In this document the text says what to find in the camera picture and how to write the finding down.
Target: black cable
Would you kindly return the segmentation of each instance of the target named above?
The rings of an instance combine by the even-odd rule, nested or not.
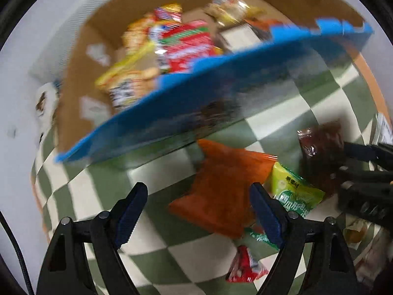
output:
[[[26,263],[23,259],[22,251],[20,250],[18,242],[16,241],[14,234],[12,234],[12,231],[9,228],[7,221],[5,220],[1,211],[0,211],[0,223],[3,226],[5,232],[7,233],[8,238],[10,239],[10,241],[12,243],[12,246],[15,249],[15,253],[16,253],[18,260],[19,260],[20,268],[22,269],[22,274],[23,274],[23,278],[26,283],[27,291],[29,292],[29,295],[34,295],[33,287],[31,286],[29,273],[27,271]]]

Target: red candy wrapper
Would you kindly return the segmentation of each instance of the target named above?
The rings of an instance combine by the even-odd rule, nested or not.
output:
[[[166,50],[170,72],[189,72],[194,59],[216,55],[208,24],[203,20],[163,33],[160,43]]]
[[[237,254],[225,280],[229,283],[252,283],[268,273],[266,267],[253,259],[248,248],[241,245],[237,248]]]

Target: cardboard box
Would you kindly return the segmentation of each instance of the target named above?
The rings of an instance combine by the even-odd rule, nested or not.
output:
[[[67,152],[91,133],[100,119],[115,111],[109,96],[94,86],[94,81],[112,65],[122,46],[121,36],[127,25],[140,19],[157,6],[178,2],[183,7],[183,21],[204,19],[215,34],[213,20],[204,14],[211,0],[111,0],[99,8],[82,26],[64,72],[62,96],[57,113],[58,150]],[[363,19],[342,0],[247,0],[262,6],[266,18],[317,28],[316,18],[346,20],[354,27],[362,27]]]

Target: green and white checkered cloth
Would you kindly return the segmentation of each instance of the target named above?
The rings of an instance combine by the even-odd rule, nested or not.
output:
[[[246,148],[278,155],[279,161],[298,170],[301,150],[297,130],[340,119],[346,141],[368,144],[376,106],[365,80],[352,60],[341,59],[328,67],[316,53],[303,59],[296,72],[289,72],[285,88],[296,90],[258,114],[232,124],[208,139],[233,148]],[[187,192],[204,156],[196,143],[159,157],[136,169],[120,169],[113,160],[93,165],[56,164],[56,130],[44,137],[32,169],[32,179],[42,206],[45,227],[52,237],[59,220],[92,218],[110,210],[134,183],[143,182],[149,198],[129,242],[119,251],[135,286],[142,295],[256,294],[265,277],[254,283],[225,282],[236,246],[247,245],[254,257],[270,269],[277,251],[249,235],[233,241],[210,234],[168,212],[167,206]],[[335,198],[326,200],[308,218],[338,216],[345,227],[353,218],[335,209]],[[366,252],[379,227],[369,224],[365,239],[350,249],[357,262]],[[99,294],[107,294],[91,245],[86,246],[90,270]],[[306,245],[290,294],[301,286],[311,245]]]

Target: white ribbed surface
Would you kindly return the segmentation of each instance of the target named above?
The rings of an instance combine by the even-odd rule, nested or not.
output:
[[[62,78],[79,28],[93,12],[109,0],[79,0],[73,11],[64,17],[29,70],[41,83]]]

